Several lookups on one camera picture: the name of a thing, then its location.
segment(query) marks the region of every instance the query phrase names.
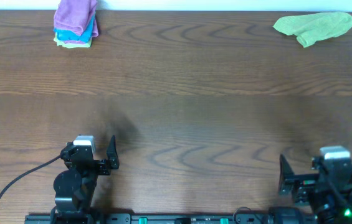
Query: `green led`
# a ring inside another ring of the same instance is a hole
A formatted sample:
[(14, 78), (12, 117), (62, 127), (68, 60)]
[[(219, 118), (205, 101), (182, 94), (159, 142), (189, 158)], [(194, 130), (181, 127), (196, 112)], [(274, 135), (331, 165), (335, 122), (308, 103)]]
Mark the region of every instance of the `green led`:
[(350, 211), (350, 209), (346, 209), (346, 211), (345, 211), (345, 216), (346, 216), (346, 217), (351, 216), (351, 211)]

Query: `folded towel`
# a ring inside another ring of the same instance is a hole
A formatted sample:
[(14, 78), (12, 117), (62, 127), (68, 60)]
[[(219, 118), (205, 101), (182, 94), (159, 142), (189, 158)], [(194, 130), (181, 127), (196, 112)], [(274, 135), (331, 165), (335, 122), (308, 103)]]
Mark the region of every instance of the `folded towel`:
[(97, 0), (61, 0), (54, 14), (54, 27), (82, 35), (91, 21), (96, 7)]
[(95, 21), (95, 16), (93, 16), (88, 23), (88, 26), (86, 30), (83, 32), (82, 35), (76, 35), (70, 30), (62, 30), (58, 28), (54, 28), (54, 32), (58, 33), (58, 39), (62, 41), (66, 40), (78, 40), (84, 43), (88, 43), (91, 37), (96, 37), (98, 35), (98, 32), (96, 34), (93, 33), (93, 25)]
[(85, 47), (90, 47), (91, 46), (92, 38), (90, 38), (90, 41), (87, 44), (66, 44), (63, 41), (59, 40), (57, 38), (57, 34), (55, 33), (54, 41), (57, 43), (57, 46), (63, 46), (63, 47), (66, 47), (68, 49), (77, 48), (77, 47), (85, 48)]
[(352, 28), (352, 16), (345, 12), (321, 12), (280, 18), (274, 28), (287, 35), (296, 35), (303, 47), (318, 40), (339, 37)]

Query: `table surface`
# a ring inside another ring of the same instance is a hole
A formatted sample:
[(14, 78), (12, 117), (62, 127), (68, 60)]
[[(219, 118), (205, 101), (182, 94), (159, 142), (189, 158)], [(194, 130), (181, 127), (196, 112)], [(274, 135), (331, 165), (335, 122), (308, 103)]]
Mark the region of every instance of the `table surface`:
[[(104, 212), (232, 213), (291, 205), (279, 154), (310, 171), (322, 146), (352, 152), (352, 29), (303, 49), (272, 25), (286, 12), (97, 12), (90, 49), (52, 41), (53, 11), (0, 11), (0, 191), (78, 134), (96, 159)], [(1, 223), (54, 206), (62, 161), (14, 184)]]

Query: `white background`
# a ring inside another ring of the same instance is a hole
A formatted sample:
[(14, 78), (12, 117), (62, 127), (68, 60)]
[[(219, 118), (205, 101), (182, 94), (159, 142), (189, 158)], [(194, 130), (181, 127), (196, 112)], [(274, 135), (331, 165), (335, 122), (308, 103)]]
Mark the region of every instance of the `white background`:
[[(0, 0), (0, 9), (57, 9), (59, 1), (60, 0)], [(352, 0), (99, 0), (99, 9), (352, 12)]]

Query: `green towel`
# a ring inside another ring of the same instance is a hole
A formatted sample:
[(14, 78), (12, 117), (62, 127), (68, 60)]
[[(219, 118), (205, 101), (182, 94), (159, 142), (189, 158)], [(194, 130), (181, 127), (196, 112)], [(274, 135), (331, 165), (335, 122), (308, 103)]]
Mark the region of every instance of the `green towel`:
[(339, 37), (352, 28), (352, 16), (345, 12), (321, 12), (304, 16), (280, 18), (274, 28), (287, 35), (296, 35), (303, 47), (318, 40)]

